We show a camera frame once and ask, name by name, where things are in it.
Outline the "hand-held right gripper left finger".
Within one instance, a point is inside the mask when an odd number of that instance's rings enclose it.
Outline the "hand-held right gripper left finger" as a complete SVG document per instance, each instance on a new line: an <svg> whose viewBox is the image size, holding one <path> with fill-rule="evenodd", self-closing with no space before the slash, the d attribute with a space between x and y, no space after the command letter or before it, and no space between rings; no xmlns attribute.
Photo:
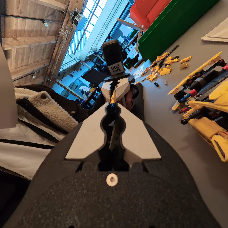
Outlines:
<svg viewBox="0 0 228 228"><path fill-rule="evenodd" d="M91 116L82 122L78 133L69 148L65 160L68 162L91 163L94 170L99 171L98 164L101 162L99 151L107 142L107 133L102 127L102 121L107 115L105 103Z"/></svg>

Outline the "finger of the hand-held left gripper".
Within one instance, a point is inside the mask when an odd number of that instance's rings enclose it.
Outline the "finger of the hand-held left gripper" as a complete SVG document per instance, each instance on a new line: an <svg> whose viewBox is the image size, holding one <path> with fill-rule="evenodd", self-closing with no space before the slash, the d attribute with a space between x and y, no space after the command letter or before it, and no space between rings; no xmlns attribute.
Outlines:
<svg viewBox="0 0 228 228"><path fill-rule="evenodd" d="M116 91L116 102L119 102L125 108L130 107L130 84L128 80L118 80Z"/></svg>
<svg viewBox="0 0 228 228"><path fill-rule="evenodd" d="M110 103L111 96L114 91L114 86L112 85L112 82L104 82L101 87L101 92L107 102Z"/></svg>

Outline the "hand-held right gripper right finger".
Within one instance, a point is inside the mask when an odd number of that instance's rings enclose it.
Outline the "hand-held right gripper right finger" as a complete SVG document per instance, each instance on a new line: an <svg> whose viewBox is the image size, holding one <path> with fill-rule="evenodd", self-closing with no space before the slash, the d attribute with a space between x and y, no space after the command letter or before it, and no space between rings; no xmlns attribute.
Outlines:
<svg viewBox="0 0 228 228"><path fill-rule="evenodd" d="M124 161L131 167L134 163L161 160L161 155L144 122L121 104L117 106L120 108L120 119L124 122L124 129L120 134L120 143L124 149Z"/></svg>

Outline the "yellow toy brick car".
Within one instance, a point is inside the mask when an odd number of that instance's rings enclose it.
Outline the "yellow toy brick car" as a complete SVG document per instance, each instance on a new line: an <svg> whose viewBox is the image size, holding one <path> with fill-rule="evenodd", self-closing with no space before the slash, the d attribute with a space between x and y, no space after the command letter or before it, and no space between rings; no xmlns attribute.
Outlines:
<svg viewBox="0 0 228 228"><path fill-rule="evenodd" d="M187 75L168 95L174 95L173 110L187 105L181 124L189 124L221 161L228 162L228 63L222 51Z"/></svg>

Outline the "instruction booklet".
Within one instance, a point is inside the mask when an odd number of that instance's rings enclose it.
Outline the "instruction booklet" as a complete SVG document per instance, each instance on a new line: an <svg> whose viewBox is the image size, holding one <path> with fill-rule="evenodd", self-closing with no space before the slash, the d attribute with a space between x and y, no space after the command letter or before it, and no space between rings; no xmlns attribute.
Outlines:
<svg viewBox="0 0 228 228"><path fill-rule="evenodd" d="M201 41L228 42L228 23L223 21L208 34L201 37Z"/></svg>

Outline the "person's left hand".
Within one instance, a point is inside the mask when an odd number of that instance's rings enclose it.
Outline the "person's left hand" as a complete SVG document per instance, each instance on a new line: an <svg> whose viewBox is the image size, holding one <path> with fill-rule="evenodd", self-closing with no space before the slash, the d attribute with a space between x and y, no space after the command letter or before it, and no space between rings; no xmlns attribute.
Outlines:
<svg viewBox="0 0 228 228"><path fill-rule="evenodd" d="M125 94L126 109L130 112L133 110L133 108L135 106L135 101L133 100L133 92L134 92L134 89L130 89Z"/></svg>

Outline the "black studded baseplate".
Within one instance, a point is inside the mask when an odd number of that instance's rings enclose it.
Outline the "black studded baseplate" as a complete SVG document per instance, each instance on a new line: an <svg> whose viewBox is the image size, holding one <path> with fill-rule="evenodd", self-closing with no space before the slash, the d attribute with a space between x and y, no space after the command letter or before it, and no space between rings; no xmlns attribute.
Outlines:
<svg viewBox="0 0 228 228"><path fill-rule="evenodd" d="M139 94L134 99L135 106L131 112L141 121L145 122L143 85L138 83L136 86L138 87Z"/></svg>

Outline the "yellow printed leaflet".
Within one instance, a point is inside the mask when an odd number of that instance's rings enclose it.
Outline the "yellow printed leaflet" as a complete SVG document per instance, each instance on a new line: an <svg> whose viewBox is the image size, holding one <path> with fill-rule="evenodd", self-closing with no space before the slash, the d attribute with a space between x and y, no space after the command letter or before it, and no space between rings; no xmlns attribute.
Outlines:
<svg viewBox="0 0 228 228"><path fill-rule="evenodd" d="M143 73L143 70L144 70L144 64L142 64L142 65L133 73L133 76L134 76L135 81L137 80L137 78L139 78L139 77L141 76L141 74Z"/></svg>

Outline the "wooden articulated stand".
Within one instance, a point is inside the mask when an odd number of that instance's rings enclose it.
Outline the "wooden articulated stand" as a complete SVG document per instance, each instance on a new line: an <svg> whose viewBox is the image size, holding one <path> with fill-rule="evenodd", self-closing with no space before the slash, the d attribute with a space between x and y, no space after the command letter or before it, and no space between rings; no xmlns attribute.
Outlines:
<svg viewBox="0 0 228 228"><path fill-rule="evenodd" d="M142 25L142 26L140 27L140 26L137 26L137 25L135 25L135 24L129 23L129 22L127 22L127 21L124 21L124 20L122 20L122 19L120 19L120 18L117 18L117 21L118 21L120 24L123 24L123 25L125 25L125 26L128 26L128 27L133 28L133 29L135 29L135 30L138 31L138 37L137 37L137 42L136 42L136 45L135 45L135 51L139 53L139 49L138 49L139 44L138 44L138 41L139 41L139 39L141 38L141 36L143 35L144 25Z"/></svg>

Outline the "pile of yellow bricks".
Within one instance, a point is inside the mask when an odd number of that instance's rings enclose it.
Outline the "pile of yellow bricks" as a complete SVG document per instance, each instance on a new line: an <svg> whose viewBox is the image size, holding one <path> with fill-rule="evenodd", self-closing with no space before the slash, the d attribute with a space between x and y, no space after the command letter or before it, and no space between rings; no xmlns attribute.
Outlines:
<svg viewBox="0 0 228 228"><path fill-rule="evenodd" d="M191 60L192 56L186 57L182 60L179 60L179 56L171 56L171 52L166 52L161 56L157 56L156 61L154 61L149 67L145 68L141 73L140 77L145 76L147 72L150 72L141 82L144 81L153 81L158 76L163 76L171 73L171 65L175 62L180 64L185 64Z"/></svg>

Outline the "white hanging ceiling unit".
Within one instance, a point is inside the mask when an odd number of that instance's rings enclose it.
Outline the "white hanging ceiling unit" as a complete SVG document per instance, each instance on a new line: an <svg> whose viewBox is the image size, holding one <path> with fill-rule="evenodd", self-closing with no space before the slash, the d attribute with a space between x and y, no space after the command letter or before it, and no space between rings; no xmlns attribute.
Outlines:
<svg viewBox="0 0 228 228"><path fill-rule="evenodd" d="M71 16L71 23L73 30L81 31L86 23L86 17L75 10Z"/></svg>

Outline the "person's fleece-lined jacket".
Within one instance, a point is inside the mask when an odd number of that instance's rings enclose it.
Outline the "person's fleece-lined jacket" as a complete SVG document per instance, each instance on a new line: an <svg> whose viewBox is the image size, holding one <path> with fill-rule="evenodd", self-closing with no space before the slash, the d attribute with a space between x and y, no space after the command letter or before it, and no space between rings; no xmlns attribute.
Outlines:
<svg viewBox="0 0 228 228"><path fill-rule="evenodd" d="M18 86L14 88L18 121L38 135L58 143L78 122L73 118L78 103L68 100L53 90L39 85ZM0 142L38 147L39 144L4 140ZM54 146L42 145L43 149ZM23 199L32 179L0 167L0 227L2 228Z"/></svg>

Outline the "red plastic tote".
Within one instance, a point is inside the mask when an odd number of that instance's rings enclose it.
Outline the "red plastic tote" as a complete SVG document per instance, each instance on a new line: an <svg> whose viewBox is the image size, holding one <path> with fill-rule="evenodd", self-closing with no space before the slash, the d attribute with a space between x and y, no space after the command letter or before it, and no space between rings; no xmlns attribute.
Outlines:
<svg viewBox="0 0 228 228"><path fill-rule="evenodd" d="M130 18L137 26L144 25L143 32L146 32L170 2L171 0L135 0L130 8Z"/></svg>

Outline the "black long brick beam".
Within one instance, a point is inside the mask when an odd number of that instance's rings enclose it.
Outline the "black long brick beam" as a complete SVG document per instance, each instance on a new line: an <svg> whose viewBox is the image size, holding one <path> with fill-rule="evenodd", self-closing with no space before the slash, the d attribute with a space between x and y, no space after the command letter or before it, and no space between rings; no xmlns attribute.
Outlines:
<svg viewBox="0 0 228 228"><path fill-rule="evenodd" d="M168 58L178 47L179 45L176 45L170 52L168 52L166 58Z"/></svg>

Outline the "person's white sweater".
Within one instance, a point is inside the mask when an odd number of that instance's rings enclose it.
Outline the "person's white sweater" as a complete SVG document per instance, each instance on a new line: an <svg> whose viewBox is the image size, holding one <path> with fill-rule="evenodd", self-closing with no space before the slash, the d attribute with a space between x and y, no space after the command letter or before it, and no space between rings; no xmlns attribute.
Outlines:
<svg viewBox="0 0 228 228"><path fill-rule="evenodd" d="M39 144L38 147L30 147L0 143L0 166L30 180L51 151L51 149L41 148L41 144L47 146L57 144L38 135L21 121L15 128L1 129L0 139Z"/></svg>

